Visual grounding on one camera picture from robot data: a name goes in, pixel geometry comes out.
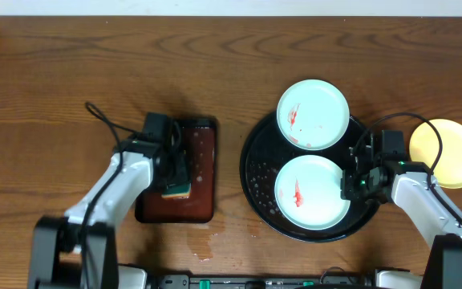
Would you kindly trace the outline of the green orange sponge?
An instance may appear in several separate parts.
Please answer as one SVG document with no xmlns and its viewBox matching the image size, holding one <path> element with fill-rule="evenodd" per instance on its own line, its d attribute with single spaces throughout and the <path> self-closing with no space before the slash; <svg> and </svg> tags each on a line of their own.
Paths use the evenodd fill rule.
<svg viewBox="0 0 462 289">
<path fill-rule="evenodd" d="M 188 198 L 191 193 L 192 184 L 190 182 L 182 185 L 173 185 L 167 187 L 161 194 L 163 199 Z"/>
</svg>

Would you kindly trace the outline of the yellow plate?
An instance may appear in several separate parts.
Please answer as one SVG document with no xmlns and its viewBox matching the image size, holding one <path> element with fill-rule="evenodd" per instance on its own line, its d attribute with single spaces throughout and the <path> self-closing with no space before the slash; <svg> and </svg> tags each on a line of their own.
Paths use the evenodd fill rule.
<svg viewBox="0 0 462 289">
<path fill-rule="evenodd" d="M 462 188 L 462 124 L 446 119 L 434 119 L 431 123 L 438 130 L 443 143 L 434 175 L 444 188 Z M 409 152 L 413 161 L 423 162 L 431 167 L 438 149 L 437 136 L 427 123 L 421 124 L 412 133 Z"/>
</svg>

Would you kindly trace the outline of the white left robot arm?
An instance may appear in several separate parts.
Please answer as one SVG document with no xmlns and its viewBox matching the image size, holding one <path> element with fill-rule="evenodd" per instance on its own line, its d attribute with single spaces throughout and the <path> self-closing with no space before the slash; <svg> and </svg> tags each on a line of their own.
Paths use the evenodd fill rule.
<svg viewBox="0 0 462 289">
<path fill-rule="evenodd" d="M 119 264 L 116 230 L 147 189 L 189 182 L 180 140 L 122 140 L 103 176 L 81 201 L 62 217 L 44 216 L 36 223 L 27 286 L 146 288 L 146 270 Z"/>
</svg>

